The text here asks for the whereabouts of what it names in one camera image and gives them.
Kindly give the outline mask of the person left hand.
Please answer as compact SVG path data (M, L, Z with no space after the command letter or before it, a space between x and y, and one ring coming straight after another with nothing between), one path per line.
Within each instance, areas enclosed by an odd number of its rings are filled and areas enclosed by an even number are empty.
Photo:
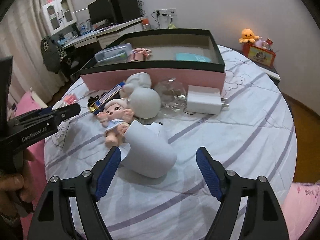
M18 214L11 193L20 193L23 202L31 203L35 198L35 187L30 162L34 161L33 154L24 150L24 165L21 173L1 174L1 215L15 217Z

